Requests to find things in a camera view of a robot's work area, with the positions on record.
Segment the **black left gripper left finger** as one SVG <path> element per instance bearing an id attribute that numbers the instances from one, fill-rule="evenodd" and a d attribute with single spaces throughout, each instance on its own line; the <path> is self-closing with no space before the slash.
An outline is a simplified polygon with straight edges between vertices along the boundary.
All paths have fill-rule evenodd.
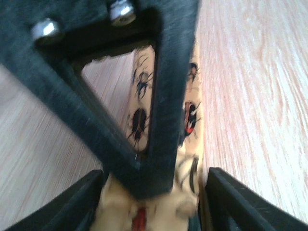
<path id="1" fill-rule="evenodd" d="M 103 171 L 92 170 L 48 204 L 6 231 L 88 231 L 103 187 Z"/>

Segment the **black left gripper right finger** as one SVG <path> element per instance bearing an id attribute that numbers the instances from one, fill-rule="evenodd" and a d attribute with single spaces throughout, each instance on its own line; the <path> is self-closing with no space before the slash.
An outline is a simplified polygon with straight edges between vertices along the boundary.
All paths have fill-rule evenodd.
<path id="1" fill-rule="evenodd" d="M 205 191 L 216 231 L 306 231 L 308 225 L 272 205 L 221 168 L 211 167 Z"/>

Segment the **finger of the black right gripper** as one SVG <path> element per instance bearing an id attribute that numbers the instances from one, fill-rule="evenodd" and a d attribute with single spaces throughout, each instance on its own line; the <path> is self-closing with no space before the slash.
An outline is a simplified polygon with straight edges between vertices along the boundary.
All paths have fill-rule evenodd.
<path id="1" fill-rule="evenodd" d="M 138 199 L 171 190 L 199 1 L 135 0 L 136 19 L 112 26 L 110 0 L 0 3 L 0 166 L 29 167 L 58 117 Z M 128 54 L 152 45 L 154 100 L 145 157 L 118 122 L 129 98 Z"/>

